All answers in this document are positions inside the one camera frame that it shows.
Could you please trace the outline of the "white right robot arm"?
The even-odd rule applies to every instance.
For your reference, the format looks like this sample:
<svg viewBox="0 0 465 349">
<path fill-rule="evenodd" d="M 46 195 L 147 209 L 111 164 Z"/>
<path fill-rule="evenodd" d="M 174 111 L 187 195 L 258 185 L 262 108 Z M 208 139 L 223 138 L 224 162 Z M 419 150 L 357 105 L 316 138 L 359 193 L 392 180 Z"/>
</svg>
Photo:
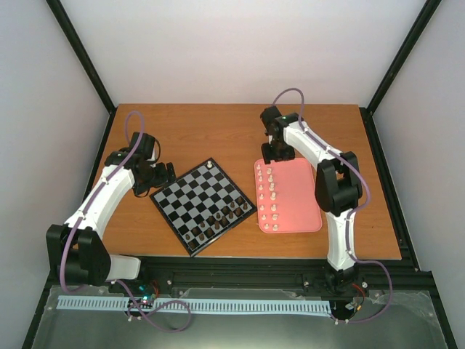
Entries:
<svg viewBox="0 0 465 349">
<path fill-rule="evenodd" d="M 266 164 L 290 161 L 299 152 L 316 170 L 315 198 L 328 223 L 325 284 L 331 294 L 341 294 L 357 277 L 355 215 L 363 196 L 357 156 L 329 145 L 298 113 L 284 116 L 272 105 L 260 119 L 268 136 L 262 144 Z"/>
</svg>

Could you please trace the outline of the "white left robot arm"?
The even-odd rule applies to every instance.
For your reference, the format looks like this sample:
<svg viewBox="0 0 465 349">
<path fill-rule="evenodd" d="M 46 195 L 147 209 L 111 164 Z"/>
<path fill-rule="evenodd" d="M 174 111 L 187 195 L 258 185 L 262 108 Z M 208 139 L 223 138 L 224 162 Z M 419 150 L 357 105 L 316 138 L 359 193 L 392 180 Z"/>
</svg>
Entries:
<svg viewBox="0 0 465 349">
<path fill-rule="evenodd" d="M 51 271 L 64 291 L 67 285 L 101 286 L 125 279 L 134 292 L 144 292 L 151 275 L 137 257 L 110 254 L 102 238 L 110 218 L 124 196 L 146 196 L 153 188 L 174 181 L 174 167 L 159 162 L 161 148 L 152 135 L 135 132 L 128 147 L 105 160 L 97 184 L 77 211 L 62 225 L 51 225 L 46 247 Z"/>
</svg>

